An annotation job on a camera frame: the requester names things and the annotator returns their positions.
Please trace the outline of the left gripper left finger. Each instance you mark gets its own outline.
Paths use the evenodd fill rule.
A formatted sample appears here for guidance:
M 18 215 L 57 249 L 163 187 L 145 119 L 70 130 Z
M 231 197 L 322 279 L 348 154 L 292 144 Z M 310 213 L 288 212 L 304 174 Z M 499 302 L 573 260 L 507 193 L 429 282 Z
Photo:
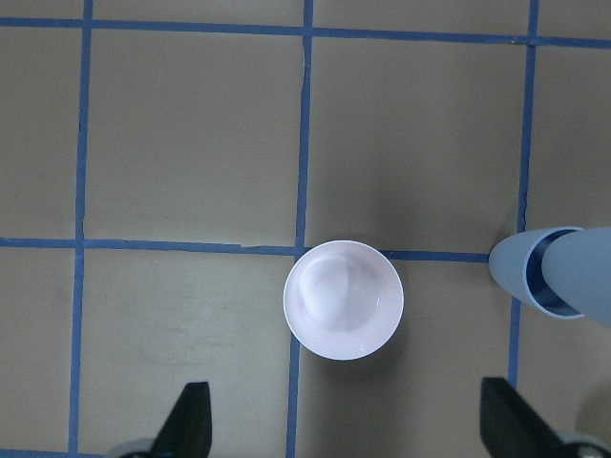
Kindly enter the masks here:
M 212 447 L 207 382 L 187 384 L 150 448 L 152 457 L 208 457 Z

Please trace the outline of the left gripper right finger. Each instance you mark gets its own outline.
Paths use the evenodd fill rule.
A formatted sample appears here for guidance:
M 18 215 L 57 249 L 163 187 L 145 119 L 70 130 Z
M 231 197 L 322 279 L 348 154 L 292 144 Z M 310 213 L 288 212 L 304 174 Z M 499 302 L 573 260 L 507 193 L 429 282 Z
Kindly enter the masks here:
M 553 457 L 561 440 L 510 383 L 485 377 L 480 384 L 479 433 L 491 457 Z

